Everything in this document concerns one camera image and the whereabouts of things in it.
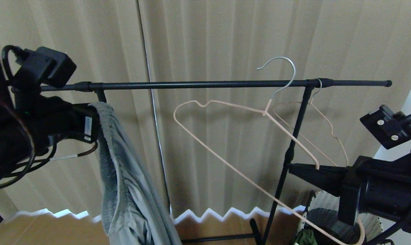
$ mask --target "curtain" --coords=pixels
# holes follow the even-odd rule
[[[358,155],[373,156],[379,147],[358,118],[381,104],[399,110],[411,88],[411,1],[2,0],[0,49],[7,44],[67,52],[78,65],[70,84],[289,79],[291,67],[284,61],[256,70],[279,55],[295,62],[296,79],[390,79],[391,88],[333,87],[316,95],[314,104],[333,122],[350,164]],[[150,91],[107,91],[106,96],[166,200],[159,130],[174,217],[187,209],[201,216],[207,208],[223,216],[230,207],[245,213],[255,206],[268,211],[271,200],[190,138],[174,123],[172,113],[191,99],[264,109],[274,90],[154,90],[157,128]],[[302,93],[302,88],[288,88],[274,102],[300,100]],[[44,95],[72,103],[97,100],[92,93]],[[294,124],[297,109],[294,104],[279,105],[275,111]],[[216,104],[206,109],[189,105],[177,116],[228,162],[270,193],[275,191],[290,140],[274,124]],[[308,108],[301,133],[344,165],[329,131]],[[87,147],[64,141],[57,155]],[[53,162],[28,174],[0,191],[0,214],[41,208],[99,214],[97,161],[90,155]],[[312,161],[297,146],[294,162]],[[289,175],[281,199],[289,205],[298,203],[311,188]]]
[[[378,142],[359,118],[388,104],[399,110],[411,88],[411,1],[139,1],[151,81],[289,79],[291,66],[270,63],[291,58],[296,79],[392,80],[391,88],[333,87],[314,104],[331,119],[353,164],[373,156]],[[268,211],[272,202],[191,138],[172,118],[175,107],[212,99],[264,109],[275,88],[158,90],[158,126],[174,217],[207,208],[224,215]],[[276,102],[302,99],[287,88]],[[294,124],[298,106],[276,111]],[[213,150],[270,193],[275,192],[289,138],[256,113],[212,104],[178,111],[179,120]],[[308,108],[301,133],[341,166],[340,147],[328,124]],[[317,154],[321,164],[328,162]],[[296,147],[294,163],[312,163]],[[281,199],[298,203],[312,189],[289,175]]]
[[[46,46],[66,52],[78,68],[68,82],[149,82],[136,1],[0,1],[0,51],[5,45],[35,50]],[[95,102],[93,93],[43,93],[71,103]],[[151,94],[107,91],[136,151],[147,164],[154,186],[166,200],[165,181],[155,130]],[[62,141],[57,156],[89,149]],[[101,213],[102,182],[96,154],[49,163],[0,190],[0,214],[48,208]]]

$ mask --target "dark green garment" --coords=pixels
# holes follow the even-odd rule
[[[303,229],[296,236],[296,242],[299,245],[317,245],[313,230]]]

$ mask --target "curtain fold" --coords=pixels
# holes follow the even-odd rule
[[[350,163],[373,156],[378,142],[359,118],[388,104],[399,110],[411,88],[411,1],[139,1],[151,81],[289,79],[291,66],[270,63],[291,58],[296,79],[324,77],[393,81],[391,88],[333,87],[314,104],[334,124]],[[175,107],[211,99],[264,109],[274,88],[176,89],[156,91],[158,125],[174,217],[187,209],[197,216],[211,208],[266,211],[272,202],[223,166],[173,120]],[[302,88],[288,88],[276,102],[302,99]],[[276,111],[294,124],[298,106]],[[267,119],[212,104],[187,105],[179,120],[202,141],[270,193],[275,192],[289,138]],[[345,166],[328,124],[308,108],[301,133]],[[328,164],[314,152],[322,164]],[[294,163],[312,160],[298,146]],[[301,201],[313,186],[289,175],[282,200]]]
[[[137,1],[0,1],[0,51],[13,44],[35,50],[46,46],[66,52],[78,68],[68,82],[149,82]],[[93,93],[43,93],[71,103],[95,102]],[[107,91],[131,141],[166,200],[157,147],[151,93]],[[62,141],[57,156],[79,153],[90,146]],[[101,213],[102,183],[96,154],[49,163],[18,183],[0,190],[0,214],[48,208]]]

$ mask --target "brown floor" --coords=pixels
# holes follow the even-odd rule
[[[254,214],[259,229],[266,226],[267,218]],[[298,219],[294,216],[277,212],[272,225],[268,244],[286,245],[296,229]],[[230,214],[220,222],[212,215],[205,217],[200,224],[190,217],[176,225],[181,239],[205,236],[218,236],[251,232],[249,219],[244,220],[236,214]],[[73,215],[60,218],[52,214],[38,216],[19,215],[13,220],[0,224],[0,245],[109,245],[101,222],[93,223],[89,217],[76,219]],[[227,240],[219,242],[190,243],[193,245],[255,245],[254,239]]]

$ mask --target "white basket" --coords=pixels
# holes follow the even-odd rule
[[[306,209],[308,212],[305,212],[303,216],[315,225],[326,227],[339,234],[340,237],[337,238],[342,242],[353,244],[358,240],[359,227],[358,224],[352,227],[337,219],[339,202],[339,197],[335,197],[326,191],[319,191],[312,197],[308,209]],[[382,233],[383,227],[378,216],[359,214],[359,218],[364,225],[367,241]],[[304,227],[305,222],[301,220],[297,232],[301,231]]]

